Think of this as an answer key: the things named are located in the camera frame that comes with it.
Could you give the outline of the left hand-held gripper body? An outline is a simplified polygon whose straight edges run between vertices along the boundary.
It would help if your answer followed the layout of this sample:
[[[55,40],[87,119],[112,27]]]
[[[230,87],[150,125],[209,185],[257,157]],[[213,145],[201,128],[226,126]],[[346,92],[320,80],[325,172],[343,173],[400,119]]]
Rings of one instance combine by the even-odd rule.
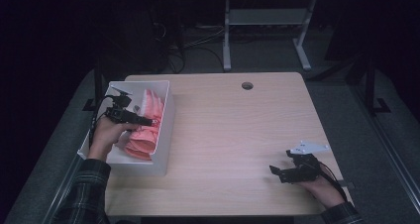
[[[106,95],[106,98],[112,99],[112,106],[106,108],[105,115],[113,122],[121,123],[124,122],[126,108],[132,102],[131,93],[115,86],[113,86],[113,89],[118,92],[118,95]]]

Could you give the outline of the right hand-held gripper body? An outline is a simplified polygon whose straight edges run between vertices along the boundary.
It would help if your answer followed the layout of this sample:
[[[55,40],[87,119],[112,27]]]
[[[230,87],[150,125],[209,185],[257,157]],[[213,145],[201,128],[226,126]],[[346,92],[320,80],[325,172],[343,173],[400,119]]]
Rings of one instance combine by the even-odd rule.
[[[320,162],[314,156],[315,153],[327,152],[328,145],[318,145],[301,141],[299,145],[290,149],[293,154],[298,154],[296,159],[292,159],[294,168],[285,169],[282,172],[283,182],[302,182],[313,181],[321,173]]]

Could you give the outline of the plain pink padded glove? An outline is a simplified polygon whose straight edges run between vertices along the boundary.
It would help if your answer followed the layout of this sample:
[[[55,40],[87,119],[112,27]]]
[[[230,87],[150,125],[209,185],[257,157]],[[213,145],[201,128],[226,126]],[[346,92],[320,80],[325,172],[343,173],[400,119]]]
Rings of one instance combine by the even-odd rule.
[[[144,91],[139,115],[148,119],[160,121],[163,113],[163,107],[163,102],[158,95],[154,91],[146,89]]]

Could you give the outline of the pink padded glove with print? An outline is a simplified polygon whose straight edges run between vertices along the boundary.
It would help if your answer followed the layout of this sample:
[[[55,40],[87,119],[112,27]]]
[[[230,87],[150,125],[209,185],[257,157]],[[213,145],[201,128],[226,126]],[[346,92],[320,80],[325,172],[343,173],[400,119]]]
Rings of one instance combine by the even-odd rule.
[[[150,161],[151,154],[156,150],[158,142],[158,127],[139,126],[129,136],[125,152],[143,161]]]

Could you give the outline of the white storage box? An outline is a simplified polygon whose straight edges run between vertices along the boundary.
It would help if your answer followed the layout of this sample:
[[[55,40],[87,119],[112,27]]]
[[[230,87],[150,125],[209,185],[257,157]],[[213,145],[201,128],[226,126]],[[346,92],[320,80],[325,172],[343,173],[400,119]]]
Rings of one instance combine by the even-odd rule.
[[[143,161],[136,159],[125,152],[124,148],[129,141],[129,136],[135,130],[125,131],[120,136],[118,142],[112,146],[112,150],[105,161],[106,164],[111,167],[111,173],[113,175],[165,175],[175,116],[174,101],[169,89],[169,82],[166,80],[110,82],[104,97],[100,100],[98,107],[94,111],[94,118],[92,119],[93,125],[91,126],[85,141],[78,150],[78,154],[84,159],[87,158],[96,128],[95,123],[97,123],[100,118],[107,117],[105,115],[105,110],[107,107],[112,106],[112,99],[106,98],[106,95],[118,95],[118,92],[113,89],[113,86],[131,93],[130,98],[132,99],[132,102],[126,108],[126,113],[123,118],[124,122],[121,123],[127,123],[125,121],[126,117],[140,116],[140,110],[135,112],[134,106],[137,105],[141,108],[144,91],[146,89],[154,91],[163,102],[164,107],[161,120],[154,120],[154,123],[150,126],[158,127],[157,148],[151,154],[152,159],[150,161]]]

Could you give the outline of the person's left hand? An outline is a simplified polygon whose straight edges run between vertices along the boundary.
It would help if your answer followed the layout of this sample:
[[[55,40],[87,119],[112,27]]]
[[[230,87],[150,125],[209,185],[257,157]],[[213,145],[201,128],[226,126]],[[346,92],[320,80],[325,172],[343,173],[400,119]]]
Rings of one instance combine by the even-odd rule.
[[[137,128],[137,124],[114,123],[108,117],[100,118],[87,157],[105,162],[112,146],[118,142],[120,136],[125,131],[136,130]]]

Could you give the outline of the person's right hand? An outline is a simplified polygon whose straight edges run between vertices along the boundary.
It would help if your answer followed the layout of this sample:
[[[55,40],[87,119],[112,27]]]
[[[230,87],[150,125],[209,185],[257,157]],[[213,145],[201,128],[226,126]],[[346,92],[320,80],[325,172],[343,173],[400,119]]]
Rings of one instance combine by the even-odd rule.
[[[298,182],[298,185],[309,191],[326,209],[345,202],[340,192],[323,176],[313,181]]]

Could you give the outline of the black metal stand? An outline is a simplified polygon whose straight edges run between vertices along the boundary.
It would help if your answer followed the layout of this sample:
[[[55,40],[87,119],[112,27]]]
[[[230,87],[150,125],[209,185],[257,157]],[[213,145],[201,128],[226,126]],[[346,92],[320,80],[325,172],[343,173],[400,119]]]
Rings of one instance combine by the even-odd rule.
[[[93,97],[85,103],[86,111],[98,107],[103,95],[102,58],[104,53],[103,40],[98,36],[90,36],[86,40],[86,65],[93,72]]]
[[[353,86],[362,87],[362,102],[368,113],[375,116],[377,113],[390,113],[391,110],[382,98],[376,98],[375,92],[375,66],[372,57],[359,53],[354,57],[346,82]]]

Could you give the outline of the white metal stand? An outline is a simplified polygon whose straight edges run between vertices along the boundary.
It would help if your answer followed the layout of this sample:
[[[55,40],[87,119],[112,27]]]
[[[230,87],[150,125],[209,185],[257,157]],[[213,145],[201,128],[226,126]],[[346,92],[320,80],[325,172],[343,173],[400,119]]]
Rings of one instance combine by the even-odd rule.
[[[294,38],[293,46],[305,71],[312,69],[303,43],[312,19],[317,0],[310,0],[306,8],[292,9],[232,9],[230,0],[225,0],[223,69],[232,69],[230,30],[234,26],[300,26],[300,34]]]

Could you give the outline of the grey floor rail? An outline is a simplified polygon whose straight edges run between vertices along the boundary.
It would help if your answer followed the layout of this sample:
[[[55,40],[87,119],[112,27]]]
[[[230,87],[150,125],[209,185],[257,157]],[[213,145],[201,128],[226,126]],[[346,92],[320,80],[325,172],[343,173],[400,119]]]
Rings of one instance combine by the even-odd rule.
[[[52,199],[52,203],[50,207],[48,208],[48,212],[45,215],[45,218],[43,219],[42,224],[53,223],[54,215],[56,211],[59,209],[59,207],[61,206],[61,203],[65,200],[70,190],[75,174],[77,173],[80,165],[82,164],[82,161],[83,161],[83,158],[81,158],[79,155],[76,155],[72,159],[62,181],[59,183],[59,186],[56,189],[56,192]]]
[[[366,102],[366,97],[361,88],[351,86],[350,90],[363,110],[367,121],[373,128],[379,142],[386,153],[386,156],[394,169],[401,185],[403,186],[409,200],[420,214],[420,186],[416,183],[415,178],[405,165],[403,158],[395,149],[395,145],[385,132],[384,127],[378,120],[379,114],[390,114],[391,110],[382,98],[375,98],[371,105]]]

